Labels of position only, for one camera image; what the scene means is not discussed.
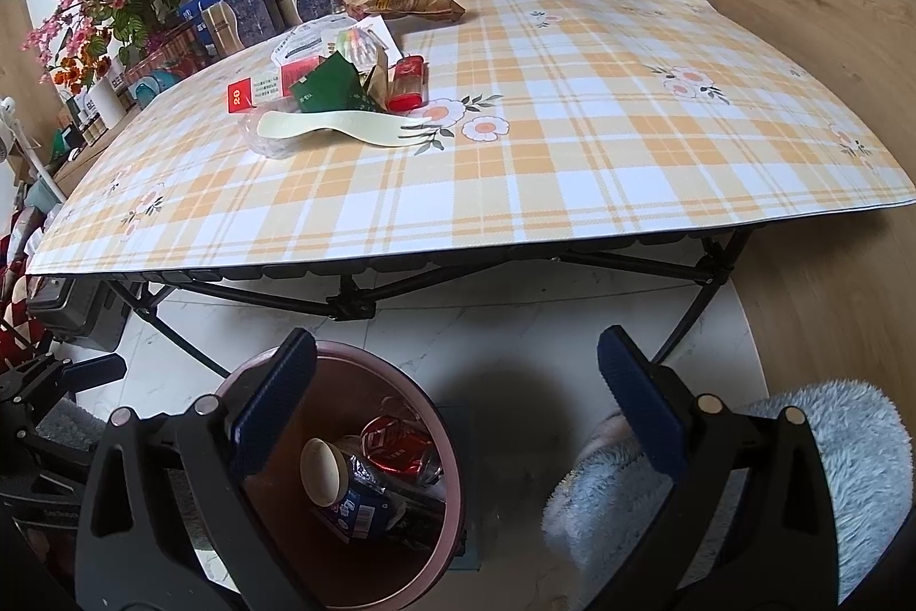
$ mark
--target black metal table frame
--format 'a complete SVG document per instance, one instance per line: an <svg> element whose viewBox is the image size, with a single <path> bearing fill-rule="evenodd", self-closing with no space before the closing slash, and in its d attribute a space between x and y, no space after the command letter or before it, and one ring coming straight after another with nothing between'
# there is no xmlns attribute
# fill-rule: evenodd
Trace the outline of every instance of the black metal table frame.
<svg viewBox="0 0 916 611"><path fill-rule="evenodd" d="M693 327L693 324L699 320L700 315L709 306L719 288L728 282L735 263L755 228L757 226L733 228L732 234L724 246L714 237L716 234L721 234L722 230L708 231L705 235L700 234L697 237L702 242L704 255L696 265L677 265L676 263L663 262L661 260L617 254L615 251L590 251L589 247L594 247L594 242L567 243L562 245L562 251L558 251L557 254L544 255L542 251L540 257L550 258L557 262L571 263L572 265L586 265L608 270L656 275L656 277L689 280L701 286L693 303L690 304L681 320L668 336L668 339L664 341L661 348L658 348L658 353L655 353L652 358L654 364L660 364L667 359L679 342L684 339L687 332L690 331L690 328ZM209 297L213 298L237 301L252 306L262 306L265 309L292 311L299 314L327 317L337 321L368 320L368 318L374 318L374 315L376 315L378 301L437 286L439 283L446 283L459 277L478 273L496 265L502 265L505 262L533 259L538 257L539 254L537 254L537 249L529 249L521 255L510 254L506 256L508 257L507 259L500 258L489 262L455 263L454 265L439 266L432 270L420 271L412 277L385 283L383 286L375 288L360 288L354 281L352 274L340 273L340 292L337 295L325 298L323 302L288 298L282 295L270 295L242 288L218 285L216 282L209 281L218 281L224 278L219 272L212 270L112 274L106 277L106 280L118 297L121 297L125 304L130 306L130 309L142 320L157 329L173 344L176 344L177 347L180 347L185 353L207 366L214 373L226 377L229 376L229 371L226 368L211 360L159 318L157 313L159 304L174 291L181 289L191 293L199 293L200 295L209 295ZM302 274L304 272L287 275L281 273L279 276L301 277ZM277 276L277 274L269 274L269 277ZM261 274L257 273L252 277L261 277ZM132 283L137 282L140 283L139 292L131 288ZM149 284L151 282L160 283L163 287L155 293L150 292Z"/></svg>

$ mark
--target trash can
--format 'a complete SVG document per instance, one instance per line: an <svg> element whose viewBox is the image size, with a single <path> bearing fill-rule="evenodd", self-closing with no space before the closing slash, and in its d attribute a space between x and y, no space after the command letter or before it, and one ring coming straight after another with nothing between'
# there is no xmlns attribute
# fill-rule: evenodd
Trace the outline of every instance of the trash can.
<svg viewBox="0 0 916 611"><path fill-rule="evenodd" d="M242 371L264 364L274 350L250 359L217 391L231 395ZM359 433L383 401L399 397L429 431L443 465L445 516L435 547L419 553L388 541L344 543L316 515L299 475L299 454L313 437L334 442ZM455 448L423 390L372 353L318 342L318 366L267 466L244 490L278 550L310 591L333 609L397 611L432 588L452 560L464 527L464 493Z"/></svg>
<svg viewBox="0 0 916 611"><path fill-rule="evenodd" d="M117 350L130 315L111 286L93 277L44 277L26 310L55 339L103 353Z"/></svg>

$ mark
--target wooden wall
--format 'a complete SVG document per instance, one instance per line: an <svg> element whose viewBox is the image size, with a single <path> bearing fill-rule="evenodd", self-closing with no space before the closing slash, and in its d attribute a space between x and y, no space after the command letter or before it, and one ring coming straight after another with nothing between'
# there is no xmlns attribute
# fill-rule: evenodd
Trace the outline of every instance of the wooden wall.
<svg viewBox="0 0 916 611"><path fill-rule="evenodd" d="M0 0L0 97L12 97L26 133L50 155L61 98L54 86L40 84L34 54L20 50L32 25L26 0Z"/></svg>
<svg viewBox="0 0 916 611"><path fill-rule="evenodd" d="M916 178L916 0L709 0L803 65ZM771 390L855 377L916 432L916 207L757 234L735 281Z"/></svg>

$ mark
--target plaid tablecloth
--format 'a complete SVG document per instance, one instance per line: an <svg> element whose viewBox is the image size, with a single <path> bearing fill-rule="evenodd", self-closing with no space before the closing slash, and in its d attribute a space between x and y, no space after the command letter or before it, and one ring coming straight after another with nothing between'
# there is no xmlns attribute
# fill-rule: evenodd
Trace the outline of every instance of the plaid tablecloth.
<svg viewBox="0 0 916 611"><path fill-rule="evenodd" d="M837 97L705 0L457 0L403 34L440 129L322 133L270 161L226 87L275 41L159 96L73 192L38 274L161 270L692 230L901 205L916 188Z"/></svg>

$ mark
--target plastic fork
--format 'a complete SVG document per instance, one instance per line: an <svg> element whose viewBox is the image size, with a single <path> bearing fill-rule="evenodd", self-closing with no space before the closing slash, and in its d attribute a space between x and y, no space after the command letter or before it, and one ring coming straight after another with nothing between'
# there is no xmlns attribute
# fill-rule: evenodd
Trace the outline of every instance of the plastic fork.
<svg viewBox="0 0 916 611"><path fill-rule="evenodd" d="M431 129L429 118L405 118L382 112L342 109L336 112L265 112L258 123L263 138L294 138L309 132L342 132L364 143L381 146L411 146L422 143Z"/></svg>

